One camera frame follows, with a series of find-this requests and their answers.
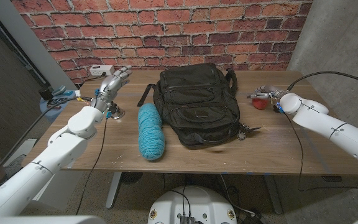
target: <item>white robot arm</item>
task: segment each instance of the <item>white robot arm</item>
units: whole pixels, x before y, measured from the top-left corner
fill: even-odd
[[[92,106],[85,106],[71,117],[37,158],[0,187],[0,217],[20,214],[52,175],[84,153],[88,141],[97,133],[95,124],[103,120],[117,91],[129,82],[126,78],[132,73],[130,69],[127,66],[107,76]]]
[[[261,86],[248,98],[278,98],[280,106],[287,114],[293,114],[293,121],[335,143],[351,156],[358,159],[358,128],[333,118],[321,103],[303,99],[300,96],[275,88]]]

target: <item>table leg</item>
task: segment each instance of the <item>table leg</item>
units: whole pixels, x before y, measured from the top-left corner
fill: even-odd
[[[278,196],[277,186],[276,186],[276,182],[274,181],[274,176],[264,175],[264,177],[267,186],[267,191],[272,201],[274,213],[276,213],[277,215],[284,213],[283,208],[281,206],[280,197]]]
[[[122,174],[122,172],[114,172],[114,175],[113,175],[112,181],[111,181],[111,185],[110,185],[109,195],[107,196],[107,201],[106,201],[107,209],[112,208],[112,206],[114,205],[114,201],[117,197],[119,183],[121,180],[121,174]]]

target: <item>blue yarn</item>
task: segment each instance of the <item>blue yarn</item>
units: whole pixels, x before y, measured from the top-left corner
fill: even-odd
[[[164,152],[165,136],[161,130],[161,117],[154,104],[147,103],[140,107],[137,121],[140,153],[147,160],[158,159]]]

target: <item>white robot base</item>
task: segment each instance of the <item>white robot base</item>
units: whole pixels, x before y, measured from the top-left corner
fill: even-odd
[[[215,191],[195,185],[186,186],[184,195],[189,200],[188,203],[186,198],[182,198],[183,188],[184,186],[173,189],[180,194],[169,191],[157,199],[150,209],[147,223],[237,223],[232,205]],[[185,204],[185,216],[183,216],[183,203]]]

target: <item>wooden tabletop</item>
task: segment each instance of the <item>wooden tabletop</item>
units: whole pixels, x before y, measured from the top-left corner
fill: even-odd
[[[257,110],[247,99],[261,85],[275,85],[287,89],[288,85],[301,77],[299,72],[236,72],[239,89],[237,101],[241,111],[240,122],[250,127],[261,127],[244,141],[233,138],[225,144],[203,149],[189,149],[182,146],[172,128],[164,124],[165,152],[157,161],[147,161],[139,152],[136,107],[147,84],[159,80],[160,71],[134,71],[131,82],[119,90],[114,100],[125,110],[119,120],[109,119],[106,137],[96,170],[131,172],[190,172],[229,174],[281,174],[297,175],[300,171],[301,149],[289,121],[284,114],[273,112],[272,105],[266,110]],[[93,96],[101,81],[85,83],[82,96]],[[303,98],[318,101],[329,108],[314,88],[303,80],[292,89]],[[150,91],[145,103],[153,103]],[[71,101],[50,126],[40,141],[27,156],[24,164],[34,159],[46,146],[49,137],[67,124],[68,119],[84,107],[80,101]],[[293,123],[305,152],[303,173],[305,175],[358,175],[358,161],[328,139]],[[98,135],[88,143],[85,153],[72,165],[74,170],[92,169],[101,150],[103,140],[102,124],[97,125]]]

